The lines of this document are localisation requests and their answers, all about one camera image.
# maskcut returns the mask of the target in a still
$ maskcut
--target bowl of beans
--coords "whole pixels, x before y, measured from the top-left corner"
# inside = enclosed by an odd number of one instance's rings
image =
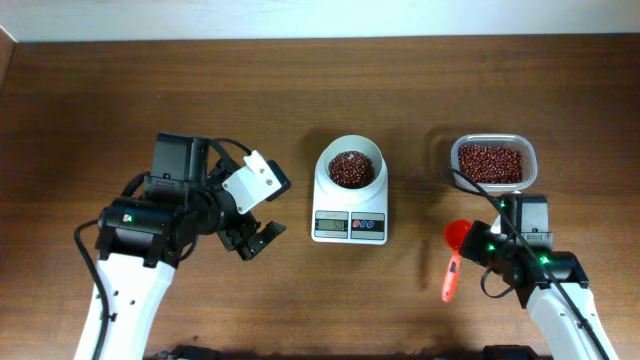
[[[451,167],[460,170],[487,192],[509,192],[531,186],[538,176],[536,153],[518,135],[476,134],[458,139],[451,148]],[[456,183],[477,191],[455,175]]]

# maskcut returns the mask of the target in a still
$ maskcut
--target transparent plastic container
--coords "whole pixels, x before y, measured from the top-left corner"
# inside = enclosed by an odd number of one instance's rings
[[[522,182],[513,184],[478,184],[487,192],[512,192],[523,190],[531,186],[538,177],[538,163],[536,152],[531,143],[518,135],[508,134],[475,134],[466,135],[458,139],[451,148],[451,167],[460,170],[458,163],[458,149],[464,145],[504,146],[518,151],[522,155]],[[465,189],[477,191],[471,184],[459,175],[455,175],[456,184]]]

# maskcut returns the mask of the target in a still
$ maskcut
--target wooden surface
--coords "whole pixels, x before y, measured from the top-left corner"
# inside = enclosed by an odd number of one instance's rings
[[[444,226],[495,213],[437,169],[457,137],[499,132],[534,145],[530,191],[549,198],[555,248],[578,256],[618,355],[637,358],[637,35],[20,44],[0,119],[1,358],[74,354],[92,283],[72,231],[150,167],[159,131],[238,139],[276,159],[293,187],[256,209],[289,229],[254,261],[215,236],[201,241],[158,310],[148,354],[177,344],[547,353],[515,295],[484,296],[483,269],[468,261],[453,303],[440,300]],[[382,247],[309,235],[315,162],[350,133],[375,141],[390,169]]]
[[[4,77],[7,73],[9,62],[11,61],[13,46],[13,40],[0,28],[0,91],[2,91]]]

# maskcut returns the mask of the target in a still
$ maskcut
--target white wall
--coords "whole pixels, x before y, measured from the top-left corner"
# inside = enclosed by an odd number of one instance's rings
[[[18,41],[640,31],[640,0],[0,0]]]

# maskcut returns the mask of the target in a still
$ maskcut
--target red scoop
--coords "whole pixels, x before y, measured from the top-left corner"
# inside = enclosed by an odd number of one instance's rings
[[[456,220],[444,229],[444,241],[453,250],[447,272],[442,284],[442,301],[449,302],[453,299],[458,285],[458,275],[460,274],[460,246],[471,229],[471,223],[467,220]]]

